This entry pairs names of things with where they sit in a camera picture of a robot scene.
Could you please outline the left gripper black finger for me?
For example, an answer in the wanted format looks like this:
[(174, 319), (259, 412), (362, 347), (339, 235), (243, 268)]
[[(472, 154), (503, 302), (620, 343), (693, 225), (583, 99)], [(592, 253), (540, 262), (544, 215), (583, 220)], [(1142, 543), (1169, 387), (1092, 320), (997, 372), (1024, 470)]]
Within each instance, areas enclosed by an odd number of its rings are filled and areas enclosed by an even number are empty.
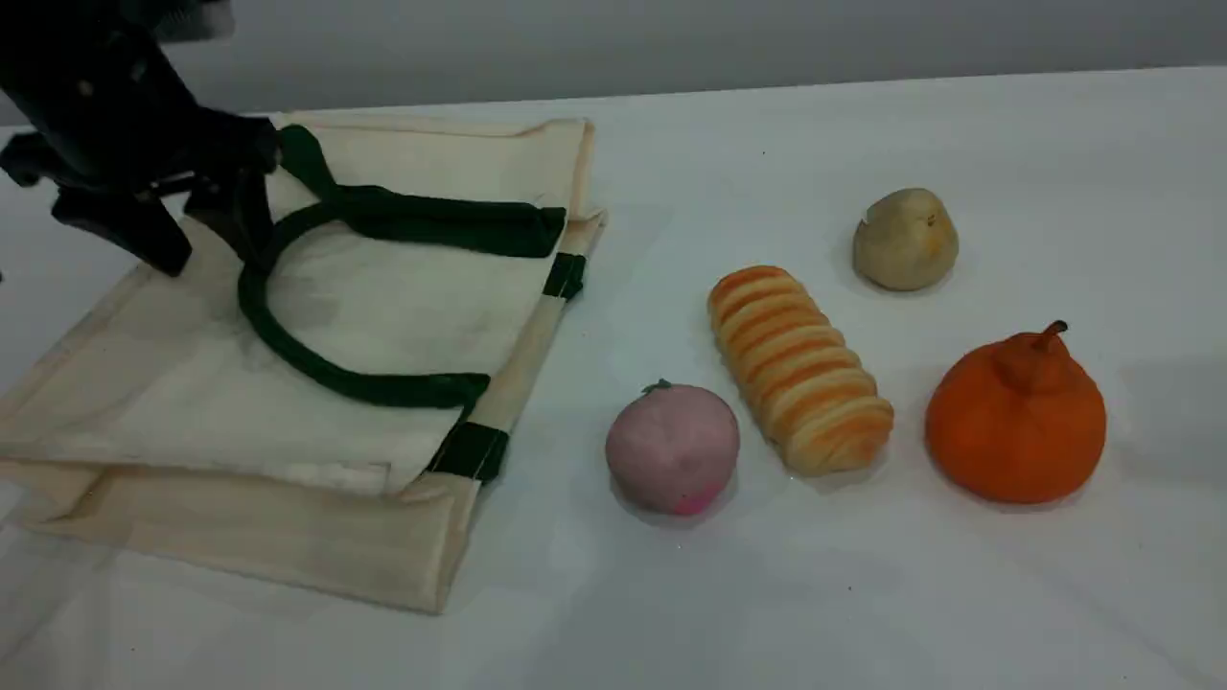
[(240, 262), (267, 266), (272, 215), (263, 172), (202, 176), (187, 200), (185, 214), (205, 223)]
[(182, 274), (191, 244), (157, 196), (96, 194), (58, 189), (53, 219), (126, 250), (163, 275)]

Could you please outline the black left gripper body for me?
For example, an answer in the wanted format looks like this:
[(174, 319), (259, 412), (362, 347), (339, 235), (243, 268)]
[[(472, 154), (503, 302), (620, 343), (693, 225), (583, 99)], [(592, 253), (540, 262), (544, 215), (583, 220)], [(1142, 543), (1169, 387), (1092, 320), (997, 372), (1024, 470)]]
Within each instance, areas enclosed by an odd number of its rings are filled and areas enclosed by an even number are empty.
[(202, 106), (166, 43), (234, 27), (227, 1), (5, 1), (2, 92), (31, 124), (2, 147), (13, 183), (145, 192), (277, 163), (272, 123)]

